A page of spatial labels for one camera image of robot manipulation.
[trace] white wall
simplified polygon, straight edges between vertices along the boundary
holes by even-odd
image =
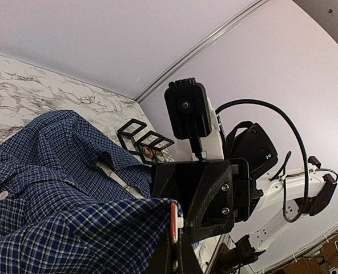
[[[303,137],[309,155],[338,171],[338,45],[291,0],[272,0],[236,29],[194,58],[170,80],[196,77],[214,106],[239,98],[266,100],[283,109]],[[142,107],[156,130],[172,136],[163,93]],[[280,161],[292,150],[289,167],[302,165],[295,137],[275,112],[256,106],[224,111],[226,132],[242,120],[259,122],[275,144]],[[237,224],[237,240],[261,227],[281,205]],[[261,270],[289,255],[338,222],[338,188],[320,215],[295,223],[253,264]]]
[[[0,1],[0,54],[134,98],[253,0]]]

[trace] black cable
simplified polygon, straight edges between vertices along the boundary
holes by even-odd
[[[220,116],[217,116],[217,122],[219,123],[219,127],[220,127],[220,136],[221,136],[221,141],[222,141],[222,150],[225,154],[225,150],[226,150],[226,137],[225,137],[225,133],[224,133],[224,128],[222,126],[221,120],[220,120]]]
[[[324,256],[322,255],[319,255],[319,256],[300,256],[300,257],[297,257],[297,258],[304,258],[304,259],[325,259]]]
[[[194,138],[190,138],[190,145],[191,145],[191,149],[194,155],[197,157],[199,161],[202,161],[203,160],[202,145],[201,145],[200,138],[198,136]]]
[[[335,256],[338,256],[338,253],[336,252],[336,253],[334,253],[333,255],[331,255],[330,257],[329,257],[329,259],[328,260],[325,260],[327,263],[330,263],[331,262],[331,260],[333,259],[333,258],[335,258]]]
[[[239,274],[241,267],[243,267],[243,265],[239,264],[238,267],[234,271],[231,272],[231,274]]]
[[[282,207],[282,212],[283,212],[283,218],[288,221],[288,217],[287,217],[287,211],[286,211],[286,207],[287,207],[287,186],[285,184],[286,181],[286,174],[285,174],[285,168],[287,166],[289,157],[291,157],[291,152],[289,151],[285,157],[285,161],[284,161],[284,165],[283,165],[283,176],[285,176],[285,178],[283,179],[283,207]]]
[[[273,181],[273,180],[275,180],[275,179],[278,178],[278,176],[280,175],[280,173],[282,172],[282,170],[284,169],[284,167],[287,165],[287,162],[288,162],[289,158],[291,157],[291,153],[292,153],[291,151],[289,151],[287,153],[282,166],[279,168],[279,170],[277,171],[277,173],[272,178],[269,179],[270,181]]]
[[[300,146],[300,149],[301,149],[302,159],[303,159],[303,163],[304,163],[304,170],[308,170],[307,154],[306,154],[306,149],[305,149],[305,145],[302,141],[302,138],[301,138],[297,128],[295,127],[295,125],[290,120],[290,118],[280,108],[278,108],[278,107],[276,107],[276,106],[274,106],[270,103],[260,101],[260,100],[242,99],[242,100],[235,100],[235,101],[228,102],[228,103],[221,105],[220,107],[217,108],[216,114],[219,115],[219,113],[221,111],[223,111],[224,109],[232,107],[232,106],[236,106],[236,105],[239,105],[239,104],[257,104],[259,106],[268,107],[268,108],[276,111],[279,115],[281,115],[282,118],[287,122],[287,124],[290,126],[291,130],[293,131],[293,133],[296,136],[297,142],[299,143],[299,146]],[[301,208],[299,209],[297,215],[293,219],[285,218],[285,220],[289,223],[293,223],[296,220],[298,220],[299,217],[303,214],[303,212],[307,208],[308,189],[309,189],[308,179],[309,179],[309,174],[308,174],[308,172],[306,172],[305,173],[304,197],[303,197],[302,205],[301,205]]]

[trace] camera lens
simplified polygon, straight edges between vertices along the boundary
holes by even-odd
[[[191,104],[188,101],[183,101],[181,106],[183,109],[188,110],[191,107]]]

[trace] screw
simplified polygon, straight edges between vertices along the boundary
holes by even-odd
[[[230,209],[228,207],[224,207],[223,209],[221,209],[221,212],[223,215],[229,215]]]
[[[224,184],[222,187],[221,187],[221,190],[222,191],[228,191],[230,189],[230,186],[228,184]]]

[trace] ceiling trim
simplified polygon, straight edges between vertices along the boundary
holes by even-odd
[[[171,66],[163,71],[158,77],[156,77],[140,94],[138,94],[134,100],[138,103],[144,102],[151,94],[153,94],[170,76],[181,69],[186,63],[188,63],[197,54],[203,51],[206,47],[216,42],[224,34],[229,32],[231,29],[242,21],[245,17],[250,15],[253,11],[258,9],[260,6],[268,2],[269,0],[256,0],[243,10],[235,14],[221,26],[219,26],[212,33],[208,34],[205,38],[199,41],[194,47],[189,49],[181,57],[179,57]]]

